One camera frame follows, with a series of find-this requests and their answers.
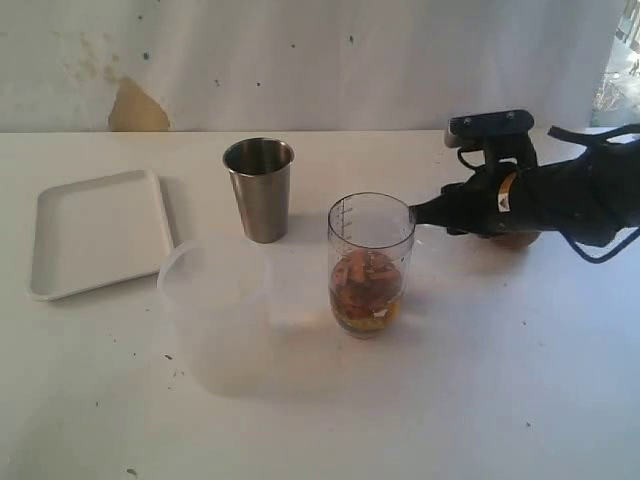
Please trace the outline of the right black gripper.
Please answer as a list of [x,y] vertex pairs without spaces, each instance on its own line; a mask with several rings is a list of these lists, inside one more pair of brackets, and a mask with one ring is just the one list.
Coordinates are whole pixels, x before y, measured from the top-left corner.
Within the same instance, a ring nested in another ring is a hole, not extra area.
[[415,223],[442,227],[450,235],[535,238],[534,229],[508,220],[498,207],[500,188],[512,186],[518,172],[538,165],[530,137],[506,134],[464,138],[447,134],[445,144],[456,150],[459,162],[472,171],[472,176],[442,187],[443,194],[432,200],[411,205]]

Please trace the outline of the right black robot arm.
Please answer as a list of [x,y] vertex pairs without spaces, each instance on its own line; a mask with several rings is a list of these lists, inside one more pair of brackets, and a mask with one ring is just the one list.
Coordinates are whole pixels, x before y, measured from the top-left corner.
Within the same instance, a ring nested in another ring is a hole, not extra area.
[[584,147],[578,157],[537,162],[527,135],[484,147],[485,162],[465,182],[446,185],[436,198],[412,206],[417,223],[453,235],[491,238],[556,231],[573,243],[605,247],[639,224],[639,142],[616,141],[629,125],[601,134],[552,131]]

